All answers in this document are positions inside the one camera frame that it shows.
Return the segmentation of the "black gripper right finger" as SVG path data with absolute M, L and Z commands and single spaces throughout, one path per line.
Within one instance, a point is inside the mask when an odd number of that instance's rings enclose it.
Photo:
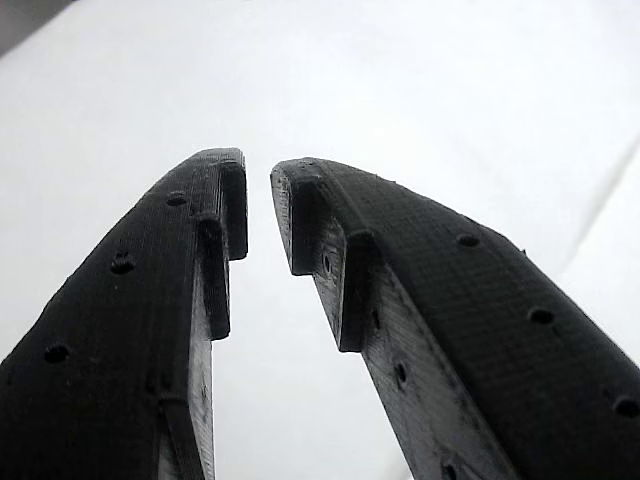
M 414 478 L 638 477 L 637 366 L 508 239 L 334 161 L 283 161 L 271 185 L 290 270 Z

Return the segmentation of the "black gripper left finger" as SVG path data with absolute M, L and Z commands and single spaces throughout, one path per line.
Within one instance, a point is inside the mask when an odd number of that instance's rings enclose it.
M 2 362 L 2 477 L 213 478 L 212 344 L 247 251 L 239 149 L 153 185 Z

